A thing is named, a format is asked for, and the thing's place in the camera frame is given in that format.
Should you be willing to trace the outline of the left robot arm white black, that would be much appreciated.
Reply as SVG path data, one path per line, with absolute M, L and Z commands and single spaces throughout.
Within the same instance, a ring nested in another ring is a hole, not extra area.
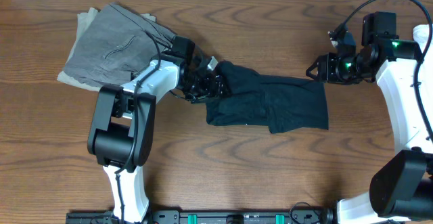
M 113 223 L 145 223 L 150 201 L 143 166 L 154 138 L 157 103 L 173 89 L 193 102 L 224 95 L 214 57 L 190 69 L 190 57 L 157 55 L 147 68 L 123 85 L 104 85 L 98 93 L 87 149 L 109 178 L 114 197 Z

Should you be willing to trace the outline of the black t-shirt white logo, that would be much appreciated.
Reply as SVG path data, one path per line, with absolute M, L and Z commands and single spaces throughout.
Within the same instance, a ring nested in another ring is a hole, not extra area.
M 329 129 L 322 83 L 260 74 L 229 61 L 216 69 L 230 94 L 206 103 L 208 124 L 267 126 L 272 134 L 299 128 Z

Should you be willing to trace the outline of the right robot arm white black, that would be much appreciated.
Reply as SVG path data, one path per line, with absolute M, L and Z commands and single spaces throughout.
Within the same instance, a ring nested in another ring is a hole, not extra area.
M 337 202 L 331 223 L 402 223 L 432 219 L 432 136 L 423 117 L 432 115 L 432 84 L 416 68 L 415 41 L 380 37 L 319 56 L 306 75 L 321 83 L 375 83 L 386 100 L 394 157 L 372 178 L 368 192 Z

